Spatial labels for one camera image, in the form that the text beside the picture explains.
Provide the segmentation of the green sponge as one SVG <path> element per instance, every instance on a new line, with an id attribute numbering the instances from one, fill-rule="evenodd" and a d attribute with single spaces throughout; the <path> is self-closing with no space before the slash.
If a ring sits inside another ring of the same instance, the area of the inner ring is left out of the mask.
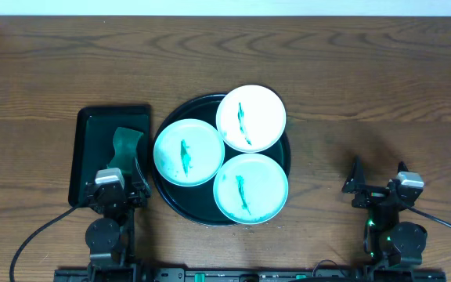
<path id="1" fill-rule="evenodd" d="M 143 132 L 118 127 L 113 137 L 114 156 L 107 167 L 119 168 L 123 175 L 131 175 L 132 162 L 137 157 L 137 146 L 143 136 Z"/>

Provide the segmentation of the mint plate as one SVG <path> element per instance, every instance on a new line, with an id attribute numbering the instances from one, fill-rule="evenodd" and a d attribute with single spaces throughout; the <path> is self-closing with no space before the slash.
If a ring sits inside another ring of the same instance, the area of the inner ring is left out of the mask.
<path id="1" fill-rule="evenodd" d="M 157 137 L 153 160 L 164 179 L 177 186 L 198 186 L 212 179 L 225 159 L 225 144 L 206 121 L 182 119 Z"/>
<path id="2" fill-rule="evenodd" d="M 228 219 L 246 225 L 266 222 L 287 201 L 287 175 L 272 158 L 262 154 L 240 154 L 218 171 L 213 196 Z"/>

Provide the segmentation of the mint plate bottom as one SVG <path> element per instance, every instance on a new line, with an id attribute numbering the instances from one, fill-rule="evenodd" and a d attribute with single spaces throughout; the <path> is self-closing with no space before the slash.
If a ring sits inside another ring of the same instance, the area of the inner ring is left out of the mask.
<path id="1" fill-rule="evenodd" d="M 240 154 L 218 171 L 213 196 L 228 219 L 246 225 L 266 222 L 287 201 L 287 175 L 272 158 L 262 154 Z"/>

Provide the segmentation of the white plate top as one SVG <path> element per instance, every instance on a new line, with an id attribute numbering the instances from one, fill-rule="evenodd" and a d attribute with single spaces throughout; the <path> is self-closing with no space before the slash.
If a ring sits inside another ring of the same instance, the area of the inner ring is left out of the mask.
<path id="1" fill-rule="evenodd" d="M 215 116 L 223 141 L 243 153 L 257 153 L 273 146 L 286 122 L 281 99 L 260 85 L 243 85 L 230 91 L 218 105 Z"/>

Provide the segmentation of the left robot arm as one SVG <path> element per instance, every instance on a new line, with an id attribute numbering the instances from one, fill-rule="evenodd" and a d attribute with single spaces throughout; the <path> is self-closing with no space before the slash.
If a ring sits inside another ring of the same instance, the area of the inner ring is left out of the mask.
<path id="1" fill-rule="evenodd" d="M 86 186 L 86 205 L 102 216 L 85 232 L 90 281 L 152 280 L 153 271 L 135 256 L 135 210 L 146 207 L 150 196 L 137 157 L 127 176 L 119 168 L 108 168 L 98 171 Z"/>

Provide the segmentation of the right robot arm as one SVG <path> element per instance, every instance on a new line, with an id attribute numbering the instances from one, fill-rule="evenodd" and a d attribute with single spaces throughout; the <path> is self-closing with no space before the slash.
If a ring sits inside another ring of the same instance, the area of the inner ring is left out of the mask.
<path id="1" fill-rule="evenodd" d="M 413 207 L 424 191 L 424 181 L 419 174 L 409 171 L 401 161 L 397 175 L 386 186 L 369 185 L 362 162 L 356 157 L 342 191 L 354 196 L 352 207 L 368 211 L 363 250 L 372 257 L 372 263 L 364 267 L 364 278 L 377 281 L 375 276 L 379 275 L 395 280 L 399 275 L 393 275 L 393 271 L 411 271 L 422 263 L 427 230 L 399 219 L 399 213 Z"/>

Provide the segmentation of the round black tray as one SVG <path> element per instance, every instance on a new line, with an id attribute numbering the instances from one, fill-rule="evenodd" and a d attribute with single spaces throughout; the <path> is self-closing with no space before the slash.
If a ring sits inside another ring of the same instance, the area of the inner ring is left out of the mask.
<path id="1" fill-rule="evenodd" d="M 185 102 L 164 119 L 157 134 L 161 134 L 170 124 L 187 118 L 216 126 L 215 115 L 225 96 L 224 93 L 213 93 Z M 263 150 L 262 154 L 272 158 L 287 175 L 290 173 L 291 151 L 286 133 L 273 146 Z M 208 226 L 231 226 L 235 223 L 219 210 L 213 196 L 213 179 L 199 186 L 178 186 L 167 181 L 155 164 L 152 165 L 152 177 L 164 201 L 183 218 Z"/>

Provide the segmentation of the rectangular black tray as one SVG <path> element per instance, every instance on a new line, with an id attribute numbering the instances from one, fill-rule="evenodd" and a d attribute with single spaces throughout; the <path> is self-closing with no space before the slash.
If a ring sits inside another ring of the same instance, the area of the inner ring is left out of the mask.
<path id="1" fill-rule="evenodd" d="M 143 175 L 149 166 L 151 107 L 145 105 L 92 106 L 78 112 L 68 203 L 83 204 L 85 189 L 96 173 L 106 169 L 115 155 L 114 134 L 118 128 L 141 132 L 137 158 Z"/>

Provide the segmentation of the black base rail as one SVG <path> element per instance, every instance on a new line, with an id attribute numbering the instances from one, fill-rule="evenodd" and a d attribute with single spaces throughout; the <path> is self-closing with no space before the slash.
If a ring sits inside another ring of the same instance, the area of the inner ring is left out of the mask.
<path id="1" fill-rule="evenodd" d="M 57 269 L 55 282 L 145 281 L 145 282 L 283 282 L 283 281 L 390 281 L 446 282 L 446 275 L 428 270 L 378 270 L 372 276 L 338 269 L 314 271 L 206 270 L 159 268 L 126 270 Z"/>

